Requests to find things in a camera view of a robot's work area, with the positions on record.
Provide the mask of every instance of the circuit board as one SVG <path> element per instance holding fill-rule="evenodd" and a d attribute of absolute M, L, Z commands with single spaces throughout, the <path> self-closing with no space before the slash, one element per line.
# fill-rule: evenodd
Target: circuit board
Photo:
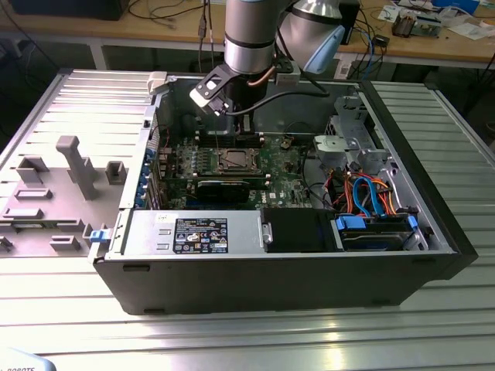
<path fill-rule="evenodd" d="M 300 174 L 300 147 L 281 148 L 283 136 L 265 137 L 259 149 L 198 148 L 191 140 L 173 147 L 163 173 L 169 209 L 311 208 Z M 195 187 L 205 179 L 237 180 L 250 184 L 245 203 L 198 202 Z"/>

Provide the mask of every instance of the warning label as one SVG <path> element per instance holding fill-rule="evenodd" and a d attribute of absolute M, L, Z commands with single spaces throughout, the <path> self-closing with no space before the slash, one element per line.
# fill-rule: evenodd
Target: warning label
<path fill-rule="evenodd" d="M 177 219 L 173 252 L 176 254 L 228 253 L 227 218 Z"/>

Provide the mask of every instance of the blue cable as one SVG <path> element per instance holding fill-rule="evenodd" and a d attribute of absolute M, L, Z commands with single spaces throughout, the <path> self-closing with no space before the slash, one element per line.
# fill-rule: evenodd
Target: blue cable
<path fill-rule="evenodd" d="M 371 179 L 360 177 L 356 179 L 353 185 L 353 200 L 354 203 L 356 204 L 357 208 L 361 210 L 368 218 L 371 218 L 371 213 L 366 210 L 359 201 L 359 198 L 357 196 L 357 187 L 360 183 L 362 182 L 367 182 L 369 187 L 370 187 L 370 194 L 371 194 L 371 203 L 373 203 L 373 208 L 376 214 L 379 216 L 385 216 L 385 211 L 381 207 L 380 203 L 378 202 L 378 196 L 377 196 L 377 190 L 374 188 L 374 184 L 371 181 Z"/>
<path fill-rule="evenodd" d="M 366 38 L 368 39 L 368 45 L 370 46 L 370 59 L 368 60 L 368 65 L 366 66 L 366 70 L 364 71 L 364 75 L 363 75 L 363 79 L 362 79 L 362 80 L 366 80 L 366 78 L 368 77 L 368 74 L 370 73 L 371 62 L 372 62 L 373 55 L 374 55 L 374 46 L 373 46 L 373 43 L 371 42 L 370 35 L 368 35 L 368 33 L 366 31 L 364 31 L 363 29 L 360 29 L 360 31 L 361 31 L 361 33 L 363 33 L 366 36 Z"/>

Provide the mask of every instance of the desk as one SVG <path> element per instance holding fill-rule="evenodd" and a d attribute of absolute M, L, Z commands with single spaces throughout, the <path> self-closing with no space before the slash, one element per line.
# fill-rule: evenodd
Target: desk
<path fill-rule="evenodd" d="M 173 4 L 175 0 L 150 0 L 152 5 Z M 179 12 L 197 5 L 196 0 L 186 0 L 171 12 Z M 431 66 L 454 66 L 465 68 L 485 68 L 495 50 L 495 40 L 483 38 L 472 41 L 454 32 L 443 29 L 438 39 L 411 37 L 402 39 L 391 35 L 391 23 L 376 20 L 377 7 L 389 3 L 386 0 L 364 0 L 364 12 L 369 23 L 381 35 L 391 41 L 384 58 L 385 62 L 410 63 Z M 120 21 L 96 19 L 73 19 L 41 15 L 16 15 L 9 7 L 13 19 L 34 39 L 88 45 L 93 54 L 94 64 L 99 70 L 108 68 L 102 46 L 134 46 L 157 49 L 198 49 L 197 28 L 200 10 L 187 12 L 176 17 L 175 29 L 156 24 L 148 19 L 138 19 L 125 13 Z M 145 1 L 138 3 L 134 11 L 147 15 Z M 480 8 L 477 16 L 493 16 L 495 11 Z M 214 49 L 224 49 L 225 7 L 212 5 Z M 14 25 L 0 15 L 0 38 L 24 39 Z M 341 46 L 336 58 L 340 60 L 337 74 L 345 78 L 346 66 L 366 52 L 366 46 L 357 32 L 353 33 L 350 44 Z"/>

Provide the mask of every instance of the connector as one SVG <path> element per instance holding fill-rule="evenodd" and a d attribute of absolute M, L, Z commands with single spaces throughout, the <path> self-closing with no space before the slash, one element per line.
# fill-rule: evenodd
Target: connector
<path fill-rule="evenodd" d="M 204 15 L 200 18 L 200 26 L 198 27 L 198 36 L 200 39 L 204 39 L 207 36 L 207 19 Z"/>

